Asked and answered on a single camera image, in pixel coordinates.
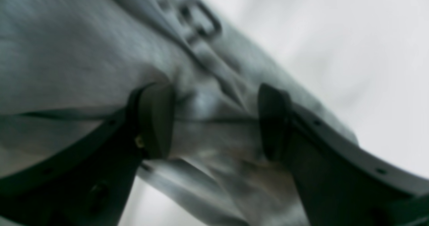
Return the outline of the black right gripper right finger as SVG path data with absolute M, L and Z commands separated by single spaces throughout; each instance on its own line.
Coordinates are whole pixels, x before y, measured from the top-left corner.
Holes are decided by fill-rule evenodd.
M 428 180 L 362 150 L 268 84 L 258 90 L 266 158 L 293 176 L 312 226 L 427 226 Z

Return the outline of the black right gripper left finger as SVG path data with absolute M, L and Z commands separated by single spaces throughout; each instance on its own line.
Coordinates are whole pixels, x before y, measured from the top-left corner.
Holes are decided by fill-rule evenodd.
M 134 90 L 126 107 L 69 148 L 1 178 L 1 216 L 23 226 L 116 226 L 138 168 L 171 148 L 170 83 Z

